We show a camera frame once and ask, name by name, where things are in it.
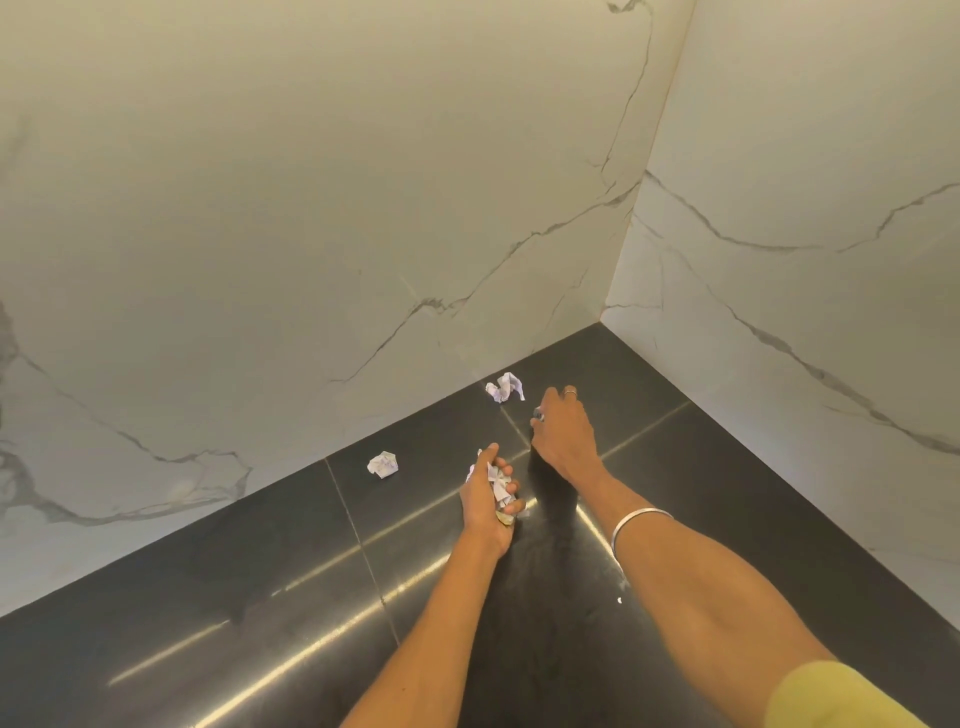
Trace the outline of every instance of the black tile floor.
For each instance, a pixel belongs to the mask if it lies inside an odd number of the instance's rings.
[[[605,328],[511,370],[527,402],[494,404],[487,377],[0,619],[0,726],[336,726],[413,626],[491,441],[536,503],[494,575],[461,724],[724,725],[530,453],[533,406],[567,383],[617,476],[751,561],[931,726],[956,725],[956,630]],[[380,481],[366,464],[383,449],[400,472]]]

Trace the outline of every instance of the yellow shirt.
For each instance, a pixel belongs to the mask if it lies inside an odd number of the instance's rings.
[[[774,691],[765,728],[925,728],[900,703],[852,667],[798,667]]]

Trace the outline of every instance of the crumpled paper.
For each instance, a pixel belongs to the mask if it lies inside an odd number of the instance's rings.
[[[396,463],[396,455],[386,450],[367,463],[367,470],[379,475],[381,480],[387,475],[396,473],[399,469],[400,466]]]
[[[473,469],[475,467],[475,465],[470,466],[470,470],[467,473],[467,480],[470,480],[470,476],[473,475]],[[510,482],[511,478],[497,468],[493,463],[490,463],[490,465],[487,466],[487,480],[490,482],[490,485],[493,488],[493,499],[496,501],[497,518],[504,525],[510,525],[514,522],[516,516],[503,513],[503,509],[516,500],[516,496],[511,496],[507,492],[507,483]],[[526,511],[523,511],[519,515],[521,517],[525,516]]]
[[[508,400],[511,392],[516,392],[521,401],[526,401],[526,398],[523,397],[523,382],[511,372],[504,372],[503,376],[496,381],[496,384],[491,381],[487,382],[485,389],[497,404]]]

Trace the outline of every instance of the bracelet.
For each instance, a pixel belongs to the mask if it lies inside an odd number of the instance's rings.
[[[616,528],[613,530],[613,535],[610,536],[610,551],[612,551],[613,560],[616,561],[617,564],[620,563],[620,560],[616,558],[616,537],[620,533],[620,529],[632,519],[636,518],[637,516],[642,516],[644,513],[663,513],[664,516],[670,516],[669,513],[660,508],[640,508],[639,510],[628,513],[626,516],[620,519],[620,523],[618,523]]]

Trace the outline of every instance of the wall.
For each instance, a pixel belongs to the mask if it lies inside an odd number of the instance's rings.
[[[700,3],[603,321],[960,625],[958,27]]]
[[[692,6],[6,10],[0,613],[596,321]]]

